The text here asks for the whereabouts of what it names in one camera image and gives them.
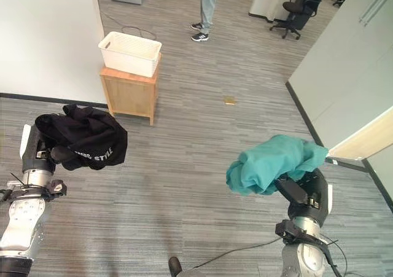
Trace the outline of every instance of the person's leg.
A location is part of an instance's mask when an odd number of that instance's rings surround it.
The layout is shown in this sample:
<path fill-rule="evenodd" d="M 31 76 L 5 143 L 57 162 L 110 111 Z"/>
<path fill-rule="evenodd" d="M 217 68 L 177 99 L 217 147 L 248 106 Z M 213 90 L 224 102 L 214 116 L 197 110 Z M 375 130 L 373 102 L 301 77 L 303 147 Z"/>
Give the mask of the person's leg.
<path fill-rule="evenodd" d="M 209 34 L 210 29 L 213 25 L 213 13 L 216 7 L 216 0 L 201 0 L 201 32 Z"/>

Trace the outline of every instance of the black office chair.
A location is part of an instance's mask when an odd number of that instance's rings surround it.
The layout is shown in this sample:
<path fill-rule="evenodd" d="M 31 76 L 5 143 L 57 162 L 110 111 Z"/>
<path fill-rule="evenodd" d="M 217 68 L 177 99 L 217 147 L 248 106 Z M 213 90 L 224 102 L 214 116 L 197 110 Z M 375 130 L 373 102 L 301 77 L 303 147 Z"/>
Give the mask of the black office chair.
<path fill-rule="evenodd" d="M 289 2 L 284 2 L 282 6 L 289 12 L 287 21 L 272 26 L 270 30 L 273 30 L 273 28 L 285 28 L 285 34 L 282 36 L 283 39 L 287 37 L 288 31 L 295 33 L 297 35 L 296 39 L 300 39 L 301 34 L 296 30 L 294 25 L 296 16 L 307 15 L 314 17 L 317 15 L 320 2 L 321 0 L 296 0 L 295 2 L 289 0 Z"/>

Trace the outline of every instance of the small yellow object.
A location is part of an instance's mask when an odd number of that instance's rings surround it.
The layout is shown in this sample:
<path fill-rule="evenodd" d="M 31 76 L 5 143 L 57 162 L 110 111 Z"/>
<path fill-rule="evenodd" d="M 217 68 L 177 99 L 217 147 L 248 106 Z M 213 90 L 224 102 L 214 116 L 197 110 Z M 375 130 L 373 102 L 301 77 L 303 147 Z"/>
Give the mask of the small yellow object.
<path fill-rule="evenodd" d="M 236 105 L 236 100 L 234 96 L 224 96 L 224 103 L 226 105 Z"/>

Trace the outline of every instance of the white basket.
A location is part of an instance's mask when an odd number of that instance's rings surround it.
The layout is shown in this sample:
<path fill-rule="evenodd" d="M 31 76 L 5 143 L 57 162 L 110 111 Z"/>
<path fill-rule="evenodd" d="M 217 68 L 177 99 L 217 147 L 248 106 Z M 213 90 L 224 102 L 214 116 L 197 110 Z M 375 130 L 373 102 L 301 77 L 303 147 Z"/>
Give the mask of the white basket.
<path fill-rule="evenodd" d="M 151 39 L 115 31 L 98 44 L 106 67 L 146 77 L 154 75 L 161 46 Z"/>

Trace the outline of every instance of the black sneaker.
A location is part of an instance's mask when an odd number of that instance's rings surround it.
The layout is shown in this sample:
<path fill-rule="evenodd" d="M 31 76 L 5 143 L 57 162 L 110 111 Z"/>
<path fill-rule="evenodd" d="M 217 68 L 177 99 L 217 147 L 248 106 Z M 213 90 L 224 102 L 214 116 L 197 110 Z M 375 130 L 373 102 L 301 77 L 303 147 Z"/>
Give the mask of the black sneaker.
<path fill-rule="evenodd" d="M 199 22 L 199 23 L 194 23 L 194 24 L 191 24 L 191 26 L 190 26 L 192 29 L 194 29 L 194 30 L 201 30 L 202 29 L 202 24 Z"/>
<path fill-rule="evenodd" d="M 209 39 L 209 35 L 206 33 L 198 33 L 192 36 L 191 39 L 195 42 L 207 41 Z"/>

